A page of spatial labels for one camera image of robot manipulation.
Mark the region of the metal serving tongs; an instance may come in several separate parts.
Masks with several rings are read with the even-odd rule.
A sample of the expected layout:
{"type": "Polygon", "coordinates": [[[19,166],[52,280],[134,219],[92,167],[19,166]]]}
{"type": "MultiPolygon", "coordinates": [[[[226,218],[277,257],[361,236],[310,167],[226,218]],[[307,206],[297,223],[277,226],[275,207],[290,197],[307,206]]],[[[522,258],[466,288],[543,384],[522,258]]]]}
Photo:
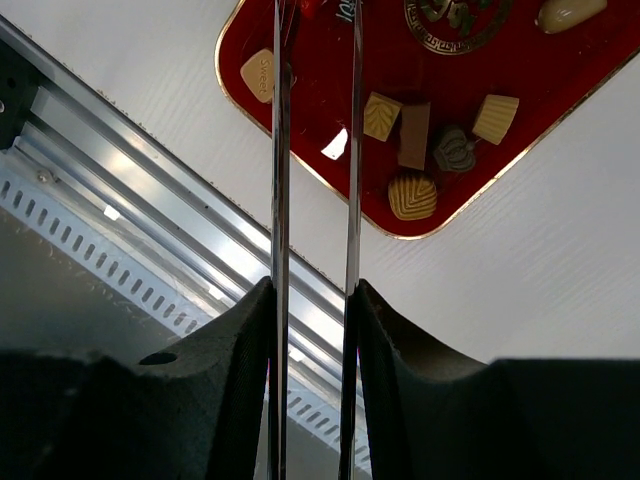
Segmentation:
{"type": "Polygon", "coordinates": [[[290,156],[291,88],[289,65],[297,20],[293,1],[274,4],[273,55],[274,93],[272,101],[272,229],[271,278],[275,290],[275,325],[269,355],[268,476],[286,476],[287,379],[289,346],[289,258],[296,248],[319,260],[327,253],[317,234],[326,233],[331,242],[338,238],[334,220],[347,222],[345,308],[343,316],[342,374],[340,402],[340,459],[338,476],[355,476],[356,382],[358,333],[354,310],[355,290],[360,280],[361,183],[362,183],[362,71],[363,15],[361,2],[354,4],[352,121],[349,163],[349,198],[341,202],[322,189],[319,181],[306,179],[305,166],[295,166],[290,156]]]}

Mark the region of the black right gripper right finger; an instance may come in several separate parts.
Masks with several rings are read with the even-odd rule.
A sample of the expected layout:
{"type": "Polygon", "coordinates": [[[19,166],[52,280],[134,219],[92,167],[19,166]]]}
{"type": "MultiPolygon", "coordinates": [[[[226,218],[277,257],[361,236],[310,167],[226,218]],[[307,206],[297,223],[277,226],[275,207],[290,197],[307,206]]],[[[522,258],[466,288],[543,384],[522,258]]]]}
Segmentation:
{"type": "Polygon", "coordinates": [[[414,370],[403,317],[367,282],[358,348],[376,479],[635,479],[639,364],[630,359],[478,362],[426,340],[414,370]]]}

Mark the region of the beige heart chocolate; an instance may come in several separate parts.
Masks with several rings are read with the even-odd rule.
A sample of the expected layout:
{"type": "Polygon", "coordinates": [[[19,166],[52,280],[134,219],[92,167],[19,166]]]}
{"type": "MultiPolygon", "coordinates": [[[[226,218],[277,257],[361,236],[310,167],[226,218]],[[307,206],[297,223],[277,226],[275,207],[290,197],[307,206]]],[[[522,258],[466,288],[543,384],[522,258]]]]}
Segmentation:
{"type": "Polygon", "coordinates": [[[546,0],[535,24],[545,34],[558,34],[601,13],[607,6],[607,0],[546,0]]]}

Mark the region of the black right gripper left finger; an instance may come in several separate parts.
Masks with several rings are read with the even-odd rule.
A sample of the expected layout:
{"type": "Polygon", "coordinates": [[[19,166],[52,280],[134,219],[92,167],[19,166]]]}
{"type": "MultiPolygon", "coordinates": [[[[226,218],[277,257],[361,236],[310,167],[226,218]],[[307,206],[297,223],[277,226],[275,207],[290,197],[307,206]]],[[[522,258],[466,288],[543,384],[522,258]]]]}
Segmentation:
{"type": "Polygon", "coordinates": [[[263,278],[135,366],[94,352],[3,352],[2,477],[252,478],[273,321],[263,278]]]}

